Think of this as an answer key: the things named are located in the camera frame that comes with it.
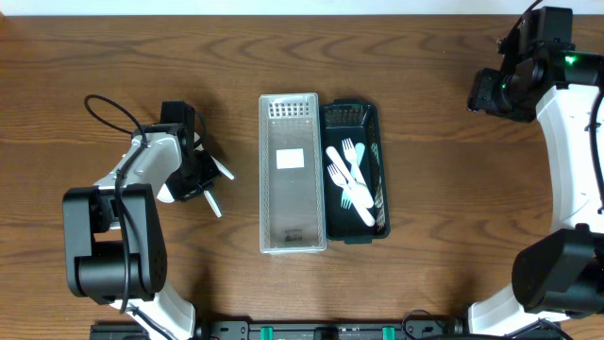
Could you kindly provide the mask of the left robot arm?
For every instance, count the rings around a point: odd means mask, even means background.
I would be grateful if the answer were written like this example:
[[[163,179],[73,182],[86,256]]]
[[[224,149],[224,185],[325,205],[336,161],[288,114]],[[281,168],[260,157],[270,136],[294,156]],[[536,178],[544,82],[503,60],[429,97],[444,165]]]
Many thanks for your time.
[[[67,283],[72,294],[132,317],[133,339],[208,339],[210,327],[167,279],[158,202],[204,195],[214,161],[195,126],[140,126],[118,164],[62,199]]]

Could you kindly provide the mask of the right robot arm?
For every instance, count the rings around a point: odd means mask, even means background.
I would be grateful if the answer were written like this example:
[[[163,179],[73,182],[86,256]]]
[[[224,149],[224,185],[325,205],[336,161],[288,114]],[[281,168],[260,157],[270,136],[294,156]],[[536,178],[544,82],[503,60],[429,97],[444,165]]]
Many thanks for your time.
[[[504,336],[603,312],[603,58],[570,43],[501,51],[477,73],[471,111],[537,121],[552,185],[548,236],[522,250],[511,283],[468,309],[472,334]]]

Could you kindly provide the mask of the white plastic fork top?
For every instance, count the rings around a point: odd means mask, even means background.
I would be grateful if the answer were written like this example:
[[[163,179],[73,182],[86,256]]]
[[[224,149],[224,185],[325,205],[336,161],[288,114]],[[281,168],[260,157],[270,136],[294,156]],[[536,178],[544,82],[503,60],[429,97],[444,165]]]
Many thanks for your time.
[[[363,143],[355,144],[355,151],[357,155],[357,166],[361,166],[362,157],[365,152],[365,145]],[[352,207],[352,202],[349,196],[346,193],[342,193],[341,195],[341,208],[344,210],[349,210]]]

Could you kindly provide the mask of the black plastic basket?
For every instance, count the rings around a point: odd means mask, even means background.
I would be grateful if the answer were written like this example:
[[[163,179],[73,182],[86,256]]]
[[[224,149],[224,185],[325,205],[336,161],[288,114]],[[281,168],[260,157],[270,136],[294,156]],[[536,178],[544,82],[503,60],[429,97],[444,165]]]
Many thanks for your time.
[[[320,107],[320,122],[322,147],[334,146],[343,153],[342,140],[346,138],[354,145],[365,145],[360,170],[374,199],[374,207],[369,212],[376,219],[373,227],[367,227],[353,205],[349,210],[342,209],[343,189],[325,175],[327,238],[347,244],[370,244],[375,239],[388,237],[391,227],[378,108],[359,99],[336,99]]]

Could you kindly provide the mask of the white plastic fork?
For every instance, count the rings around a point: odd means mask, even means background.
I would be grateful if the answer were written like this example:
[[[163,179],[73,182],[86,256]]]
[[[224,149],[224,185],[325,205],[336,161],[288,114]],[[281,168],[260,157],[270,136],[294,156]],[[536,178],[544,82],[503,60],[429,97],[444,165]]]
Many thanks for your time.
[[[359,197],[353,192],[352,188],[348,185],[344,174],[334,164],[330,164],[327,167],[327,171],[332,181],[343,189],[343,192],[348,196],[352,205],[355,207],[359,217],[367,227],[373,227],[376,223],[375,218],[369,212],[369,210],[362,204]]]
[[[362,157],[365,152],[365,145],[363,143],[355,144],[355,151],[357,155],[357,166],[361,166]],[[342,193],[341,195],[341,208],[344,210],[349,210],[352,207],[352,202],[349,196],[346,193]]]
[[[355,180],[357,183],[366,185],[360,167],[357,166],[357,155],[352,140],[350,138],[343,139],[342,146],[344,151],[344,157],[351,166],[351,170],[349,171],[350,175],[348,176],[348,182],[351,183],[352,180]]]

